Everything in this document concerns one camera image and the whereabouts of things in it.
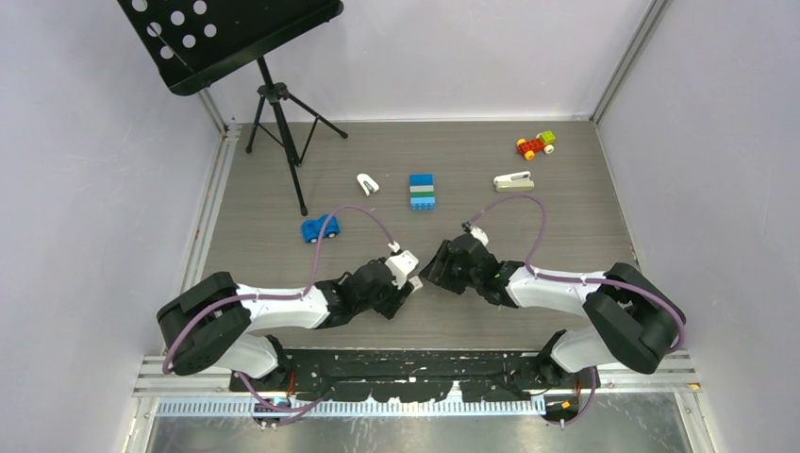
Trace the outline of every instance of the blue toy car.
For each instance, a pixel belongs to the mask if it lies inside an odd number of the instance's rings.
[[[300,232],[303,233],[303,241],[306,241],[306,243],[316,243],[317,237],[320,235],[320,229],[322,229],[326,218],[327,214],[317,220],[307,220],[303,222],[303,225],[300,226]],[[324,236],[334,238],[339,233],[339,222],[336,221],[336,217],[332,217],[327,224]]]

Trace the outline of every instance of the blue lego brick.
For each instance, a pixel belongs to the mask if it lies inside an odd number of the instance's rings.
[[[430,173],[424,175],[409,175],[408,184],[409,186],[432,186],[433,175]]]
[[[436,208],[436,198],[433,196],[411,198],[411,210],[433,210],[434,208]]]

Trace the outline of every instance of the tripod leg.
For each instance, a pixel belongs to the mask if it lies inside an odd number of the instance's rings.
[[[280,101],[275,101],[273,110],[275,111],[277,129],[280,131],[280,140],[283,142],[283,150],[286,151],[286,161],[289,163],[289,170],[292,171],[294,191],[297,193],[297,201],[300,203],[300,214],[306,216],[308,215],[306,200],[303,199],[303,190],[300,188],[300,181],[297,179],[297,171],[294,170],[294,166],[300,161],[300,158],[297,156],[297,148],[294,147],[292,132],[289,130],[289,125],[286,124],[286,117],[283,115],[283,109],[280,107]]]
[[[250,141],[247,142],[247,147],[244,150],[247,154],[253,152],[253,141],[256,139],[256,131],[258,130],[258,123],[261,122],[261,111],[264,110],[264,102],[267,100],[266,97],[261,96],[258,100],[258,108],[256,109],[256,119],[253,120],[253,130],[250,131]]]
[[[308,113],[314,115],[315,118],[317,118],[320,121],[322,121],[326,126],[328,126],[331,129],[335,130],[336,133],[339,134],[340,136],[342,136],[343,139],[347,138],[347,132],[344,132],[343,130],[341,130],[338,127],[334,126],[333,123],[327,121],[327,119],[323,115],[317,113],[316,110],[314,110],[311,107],[307,106],[305,102],[301,101],[300,99],[297,99],[294,96],[294,94],[290,93],[289,91],[284,91],[282,93],[282,95],[284,95],[287,98],[291,99],[291,101],[294,104],[297,104],[298,106],[300,106],[300,108],[302,108],[303,110],[307,111]]]

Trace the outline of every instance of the music stand tripod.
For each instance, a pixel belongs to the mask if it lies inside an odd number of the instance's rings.
[[[245,151],[247,151],[247,154],[253,152],[253,140],[256,139],[256,132],[258,132],[259,127],[272,137],[277,144],[283,147],[284,152],[286,152],[286,161],[289,163],[289,170],[292,172],[292,181],[294,182],[294,191],[297,192],[297,201],[300,203],[300,213],[306,216],[308,215],[308,208],[306,208],[306,201],[303,199],[303,190],[300,188],[300,181],[297,179],[297,171],[294,167],[299,167],[303,163],[303,159],[306,157],[306,152],[308,151],[308,144],[311,143],[311,136],[314,135],[314,129],[317,127],[318,122],[322,121],[326,126],[342,136],[343,139],[347,138],[347,132],[334,126],[331,122],[327,121],[324,116],[307,106],[306,103],[300,99],[297,99],[294,94],[289,92],[285,83],[274,83],[270,76],[270,71],[267,69],[267,62],[264,60],[264,57],[259,57],[256,62],[258,63],[258,68],[261,70],[261,76],[264,78],[264,84],[258,87],[260,99],[258,100],[258,108],[256,109],[256,119],[253,120],[253,129],[250,132],[250,140],[247,142]],[[283,114],[283,108],[280,106],[280,101],[285,100],[292,101],[294,104],[300,106],[301,109],[314,116],[314,123],[311,125],[311,131],[306,138],[306,145],[303,146],[303,154],[299,156],[297,155],[297,148],[294,146],[289,124],[286,123],[286,116]],[[260,122],[261,112],[264,110],[264,102],[269,102],[270,105],[273,106],[280,140]]]

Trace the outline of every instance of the white wall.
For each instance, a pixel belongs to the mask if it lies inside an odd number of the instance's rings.
[[[649,3],[344,0],[267,63],[332,119],[588,117]],[[225,118],[250,123],[261,83],[252,63],[211,91]]]
[[[674,1],[601,134],[728,452],[800,442],[800,3]]]
[[[116,2],[4,2],[0,42],[0,451],[108,453],[216,131]]]

